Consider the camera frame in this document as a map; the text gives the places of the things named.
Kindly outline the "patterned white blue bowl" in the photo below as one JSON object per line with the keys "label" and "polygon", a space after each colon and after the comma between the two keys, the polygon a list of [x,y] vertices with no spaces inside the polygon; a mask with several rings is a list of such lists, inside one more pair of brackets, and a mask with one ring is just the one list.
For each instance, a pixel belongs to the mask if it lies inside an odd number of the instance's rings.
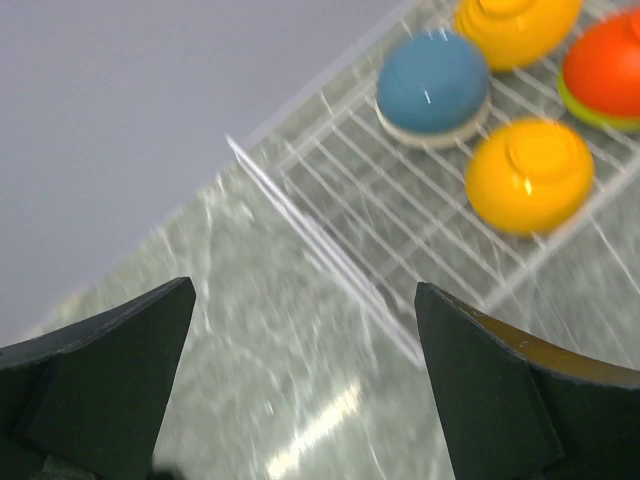
{"label": "patterned white blue bowl", "polygon": [[415,133],[392,124],[381,112],[378,103],[374,102],[375,112],[382,128],[394,140],[413,149],[445,149],[456,146],[459,142],[466,142],[479,133],[490,115],[491,95],[488,94],[480,108],[461,126],[440,133]]}

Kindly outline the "red orange bowl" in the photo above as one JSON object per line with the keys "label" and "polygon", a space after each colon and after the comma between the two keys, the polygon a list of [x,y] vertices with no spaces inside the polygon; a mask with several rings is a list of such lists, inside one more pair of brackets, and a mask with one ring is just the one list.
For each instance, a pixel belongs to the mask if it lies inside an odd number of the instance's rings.
{"label": "red orange bowl", "polygon": [[569,48],[561,73],[583,105],[639,119],[639,7],[615,13],[585,30]]}

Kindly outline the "lime green bowl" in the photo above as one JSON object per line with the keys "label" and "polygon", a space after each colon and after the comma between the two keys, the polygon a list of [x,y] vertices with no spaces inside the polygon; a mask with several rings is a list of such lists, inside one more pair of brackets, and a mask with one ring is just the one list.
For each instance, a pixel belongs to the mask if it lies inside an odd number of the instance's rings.
{"label": "lime green bowl", "polygon": [[567,88],[562,73],[558,74],[556,84],[566,109],[583,123],[600,129],[611,128],[622,132],[639,130],[638,118],[623,118],[600,113],[580,103]]}

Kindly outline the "dark blue bowl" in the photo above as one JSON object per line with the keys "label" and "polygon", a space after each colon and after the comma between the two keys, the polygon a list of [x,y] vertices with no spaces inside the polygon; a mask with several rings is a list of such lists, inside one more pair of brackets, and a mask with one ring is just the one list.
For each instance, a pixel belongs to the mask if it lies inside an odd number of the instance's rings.
{"label": "dark blue bowl", "polygon": [[376,101],[393,126],[442,134],[470,121],[489,91],[490,70],[481,51],[454,31],[434,29],[389,53],[379,71]]}

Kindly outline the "white wire dish rack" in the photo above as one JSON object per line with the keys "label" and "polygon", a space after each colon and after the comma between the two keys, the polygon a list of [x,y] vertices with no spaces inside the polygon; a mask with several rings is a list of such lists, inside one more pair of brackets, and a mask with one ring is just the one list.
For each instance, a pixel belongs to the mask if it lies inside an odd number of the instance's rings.
{"label": "white wire dish rack", "polygon": [[[414,310],[419,282],[494,309],[639,170],[637,133],[587,126],[563,105],[556,89],[561,51],[494,78],[488,118],[473,138],[444,150],[414,150],[392,139],[374,109],[381,61],[413,34],[449,26],[454,8],[451,1],[411,4],[263,144],[233,149],[275,208],[417,366],[424,363]],[[479,140],[526,115],[574,128],[596,172],[587,204],[566,226],[518,239],[473,212],[464,170]]]}

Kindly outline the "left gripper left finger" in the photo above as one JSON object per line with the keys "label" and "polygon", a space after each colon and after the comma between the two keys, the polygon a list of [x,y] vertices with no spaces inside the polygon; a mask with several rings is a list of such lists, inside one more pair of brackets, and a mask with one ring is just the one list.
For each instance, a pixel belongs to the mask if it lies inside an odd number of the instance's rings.
{"label": "left gripper left finger", "polygon": [[196,301],[188,277],[1,349],[1,476],[53,457],[96,479],[174,479],[152,456]]}

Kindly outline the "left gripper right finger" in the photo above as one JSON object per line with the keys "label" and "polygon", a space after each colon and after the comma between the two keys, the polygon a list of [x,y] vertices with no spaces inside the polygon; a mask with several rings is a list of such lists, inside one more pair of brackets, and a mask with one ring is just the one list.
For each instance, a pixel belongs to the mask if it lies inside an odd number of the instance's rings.
{"label": "left gripper right finger", "polygon": [[638,371],[544,341],[433,283],[418,283],[414,305],[456,478],[638,478]]}

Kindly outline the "large orange bowl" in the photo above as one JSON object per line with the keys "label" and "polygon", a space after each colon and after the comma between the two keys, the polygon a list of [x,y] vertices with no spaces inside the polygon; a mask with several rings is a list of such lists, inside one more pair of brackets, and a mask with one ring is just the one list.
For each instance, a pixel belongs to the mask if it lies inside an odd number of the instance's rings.
{"label": "large orange bowl", "polygon": [[494,73],[529,66],[556,49],[582,10],[581,0],[465,0],[455,30],[476,45]]}

